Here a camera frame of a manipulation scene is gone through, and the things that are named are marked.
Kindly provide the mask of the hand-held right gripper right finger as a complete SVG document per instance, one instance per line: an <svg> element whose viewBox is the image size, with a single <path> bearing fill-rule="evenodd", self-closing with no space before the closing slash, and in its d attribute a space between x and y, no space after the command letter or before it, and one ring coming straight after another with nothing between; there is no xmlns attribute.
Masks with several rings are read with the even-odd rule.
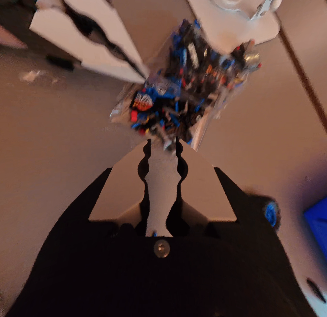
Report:
<svg viewBox="0 0 327 317"><path fill-rule="evenodd" d="M176 139L177 196L166 219L173 237L187 236L192 228L206 229L213 222L235 222L215 168L183 140Z"/></svg>

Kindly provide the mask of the blue storage bin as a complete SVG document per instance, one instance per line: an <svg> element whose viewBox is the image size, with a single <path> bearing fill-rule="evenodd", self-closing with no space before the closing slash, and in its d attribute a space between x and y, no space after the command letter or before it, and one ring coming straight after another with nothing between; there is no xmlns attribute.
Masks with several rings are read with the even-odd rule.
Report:
<svg viewBox="0 0 327 317"><path fill-rule="evenodd" d="M304 218L327 261L327 197L304 211Z"/></svg>

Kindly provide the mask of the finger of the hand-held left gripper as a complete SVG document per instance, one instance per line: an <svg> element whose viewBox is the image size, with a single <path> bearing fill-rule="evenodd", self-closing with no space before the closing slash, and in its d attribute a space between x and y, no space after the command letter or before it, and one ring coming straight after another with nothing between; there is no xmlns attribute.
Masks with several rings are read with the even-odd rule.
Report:
<svg viewBox="0 0 327 317"><path fill-rule="evenodd" d="M72 19L59 9L37 10L30 30L79 60L87 70L132 83L145 82L128 62L114 57L104 45L82 35Z"/></svg>
<svg viewBox="0 0 327 317"><path fill-rule="evenodd" d="M112 0L62 0L66 14L79 32L91 39L91 34L100 37L109 53L128 64L140 77L149 72L144 65L128 31L125 28Z"/></svg>

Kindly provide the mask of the clear bag of toy bricks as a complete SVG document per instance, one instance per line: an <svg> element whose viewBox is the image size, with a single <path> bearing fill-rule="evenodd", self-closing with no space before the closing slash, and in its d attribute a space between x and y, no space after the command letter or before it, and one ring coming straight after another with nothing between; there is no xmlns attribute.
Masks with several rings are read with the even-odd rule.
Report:
<svg viewBox="0 0 327 317"><path fill-rule="evenodd" d="M221 53L204 37L198 20L184 19L153 59L147 78L180 84L181 97L154 99L145 93L144 83L127 86L110 114L111 122L161 143L167 152L175 151L177 138L197 150L210 122L260 69L254 47L250 39L231 53Z"/></svg>

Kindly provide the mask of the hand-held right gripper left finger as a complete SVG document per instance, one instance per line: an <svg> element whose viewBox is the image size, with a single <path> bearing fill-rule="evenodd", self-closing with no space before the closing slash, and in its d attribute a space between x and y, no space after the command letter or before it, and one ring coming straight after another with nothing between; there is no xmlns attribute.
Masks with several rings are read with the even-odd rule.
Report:
<svg viewBox="0 0 327 317"><path fill-rule="evenodd" d="M145 236L150 212L148 184L151 140L137 145L111 169L89 216L90 222L131 224Z"/></svg>

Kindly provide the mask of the black pin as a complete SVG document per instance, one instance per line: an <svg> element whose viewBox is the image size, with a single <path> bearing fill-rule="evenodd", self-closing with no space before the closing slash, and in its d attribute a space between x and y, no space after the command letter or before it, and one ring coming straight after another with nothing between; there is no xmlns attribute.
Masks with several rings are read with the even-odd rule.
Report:
<svg viewBox="0 0 327 317"><path fill-rule="evenodd" d="M317 286L317 284L311 280L310 278L306 279L306 283L309 286L310 290L312 291L312 293L315 295L315 297L317 299L319 299L322 303L326 304L327 301L322 293L322 291L320 290L320 288Z"/></svg>

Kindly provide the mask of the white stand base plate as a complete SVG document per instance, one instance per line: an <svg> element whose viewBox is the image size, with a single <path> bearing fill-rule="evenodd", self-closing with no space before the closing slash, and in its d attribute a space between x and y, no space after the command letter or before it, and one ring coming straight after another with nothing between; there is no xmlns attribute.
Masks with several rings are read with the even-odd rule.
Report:
<svg viewBox="0 0 327 317"><path fill-rule="evenodd" d="M280 31L275 11L282 0L187 0L208 42L231 52L237 45L255 40L261 44Z"/></svg>

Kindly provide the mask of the grey desk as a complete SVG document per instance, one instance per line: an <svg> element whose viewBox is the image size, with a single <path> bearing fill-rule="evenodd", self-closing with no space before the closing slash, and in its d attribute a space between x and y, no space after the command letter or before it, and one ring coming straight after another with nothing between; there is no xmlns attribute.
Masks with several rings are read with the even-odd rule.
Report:
<svg viewBox="0 0 327 317"><path fill-rule="evenodd" d="M326 264L303 211L326 195L326 132L297 64L278 36L259 46L262 70L212 122L199 153L243 191L280 205L278 235L318 316ZM109 122L123 83L84 70L27 85L23 72L53 69L37 55L1 49L1 316L19 295L51 228L106 168L142 139Z"/></svg>
<svg viewBox="0 0 327 317"><path fill-rule="evenodd" d="M326 0L283 0L277 15L285 43L313 107L326 131L327 5Z"/></svg>

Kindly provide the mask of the black tyre blue hub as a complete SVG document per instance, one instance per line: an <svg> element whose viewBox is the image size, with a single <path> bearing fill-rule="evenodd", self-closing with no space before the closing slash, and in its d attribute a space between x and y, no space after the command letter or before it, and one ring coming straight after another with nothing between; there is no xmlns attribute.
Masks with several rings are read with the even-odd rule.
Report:
<svg viewBox="0 0 327 317"><path fill-rule="evenodd" d="M253 203L259 207L259 210L264 214L272 228L277 232L281 225L281 209L277 201L269 196L250 195Z"/></svg>

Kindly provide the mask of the person's left hand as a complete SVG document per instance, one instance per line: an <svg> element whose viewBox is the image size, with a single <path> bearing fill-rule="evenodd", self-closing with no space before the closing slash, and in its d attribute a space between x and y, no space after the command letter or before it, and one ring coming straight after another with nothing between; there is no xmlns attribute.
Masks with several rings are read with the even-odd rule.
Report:
<svg viewBox="0 0 327 317"><path fill-rule="evenodd" d="M15 49L28 49L26 43L18 39L2 25L0 25L0 45Z"/></svg>

